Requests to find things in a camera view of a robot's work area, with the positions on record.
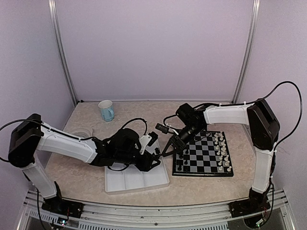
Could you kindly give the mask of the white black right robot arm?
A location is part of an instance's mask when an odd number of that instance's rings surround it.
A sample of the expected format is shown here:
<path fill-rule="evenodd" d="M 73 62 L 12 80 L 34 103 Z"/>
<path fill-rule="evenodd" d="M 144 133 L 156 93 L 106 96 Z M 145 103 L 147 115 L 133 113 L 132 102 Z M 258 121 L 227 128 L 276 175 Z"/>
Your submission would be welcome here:
<path fill-rule="evenodd" d="M 252 145 L 256 154 L 256 168 L 251 191 L 255 193 L 245 202 L 248 212 L 255 213 L 264 205 L 265 194 L 272 186 L 272 174 L 275 169 L 276 149 L 279 139 L 280 123 L 266 102 L 259 98 L 252 102 L 238 104 L 201 103 L 192 107 L 181 105 L 175 116 L 185 125 L 174 133 L 167 142 L 162 156 L 182 153 L 186 145 L 198 133 L 214 124 L 242 124 L 249 127 Z"/>

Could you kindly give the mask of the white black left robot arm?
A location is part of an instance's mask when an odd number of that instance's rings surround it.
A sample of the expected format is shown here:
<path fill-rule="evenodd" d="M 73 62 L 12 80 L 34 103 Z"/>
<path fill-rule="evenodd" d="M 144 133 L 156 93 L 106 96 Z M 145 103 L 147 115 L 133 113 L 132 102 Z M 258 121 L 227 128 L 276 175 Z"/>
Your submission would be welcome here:
<path fill-rule="evenodd" d="M 158 138 L 155 132 L 139 136 L 123 125 L 111 137 L 100 140 L 97 137 L 81 138 L 44 123 L 39 114 L 17 120 L 19 125 L 12 131 L 8 158 L 5 162 L 20 168 L 48 205 L 57 213 L 67 209 L 67 202 L 61 198 L 56 182 L 47 176 L 34 154 L 37 150 L 48 151 L 75 158 L 97 167 L 110 168 L 114 163 L 125 168 L 134 165 L 141 172 L 148 172 L 160 165 L 160 154 L 149 153 L 146 147 Z"/>

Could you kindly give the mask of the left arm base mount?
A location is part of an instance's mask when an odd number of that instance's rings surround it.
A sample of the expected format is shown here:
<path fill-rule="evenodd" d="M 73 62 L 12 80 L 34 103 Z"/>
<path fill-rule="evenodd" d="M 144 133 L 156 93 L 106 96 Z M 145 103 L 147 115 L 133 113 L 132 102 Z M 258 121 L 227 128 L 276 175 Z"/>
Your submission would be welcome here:
<path fill-rule="evenodd" d="M 83 212 L 84 204 L 75 201 L 61 200 L 61 201 L 44 201 L 42 209 L 51 213 L 59 215 L 80 218 Z"/>

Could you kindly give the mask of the white plastic tray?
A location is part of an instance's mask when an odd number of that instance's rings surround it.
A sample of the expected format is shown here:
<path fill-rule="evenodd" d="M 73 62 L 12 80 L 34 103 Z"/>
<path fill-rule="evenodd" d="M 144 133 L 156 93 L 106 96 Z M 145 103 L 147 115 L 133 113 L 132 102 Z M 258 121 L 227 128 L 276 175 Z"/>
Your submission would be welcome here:
<path fill-rule="evenodd" d="M 112 170 L 105 168 L 105 192 L 109 195 L 127 194 L 164 188 L 169 185 L 164 159 L 149 172 L 141 172 L 134 165 L 125 170 L 123 164 L 114 163 Z"/>

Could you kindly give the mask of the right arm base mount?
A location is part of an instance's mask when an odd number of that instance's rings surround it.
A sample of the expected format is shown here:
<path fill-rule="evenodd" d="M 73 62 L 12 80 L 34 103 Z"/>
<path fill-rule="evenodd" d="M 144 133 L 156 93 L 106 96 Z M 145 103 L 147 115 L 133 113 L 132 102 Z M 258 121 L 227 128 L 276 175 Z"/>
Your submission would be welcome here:
<path fill-rule="evenodd" d="M 271 205 L 268 201 L 258 203 L 250 199 L 234 201 L 229 204 L 230 213 L 233 218 L 250 215 L 270 208 Z"/>

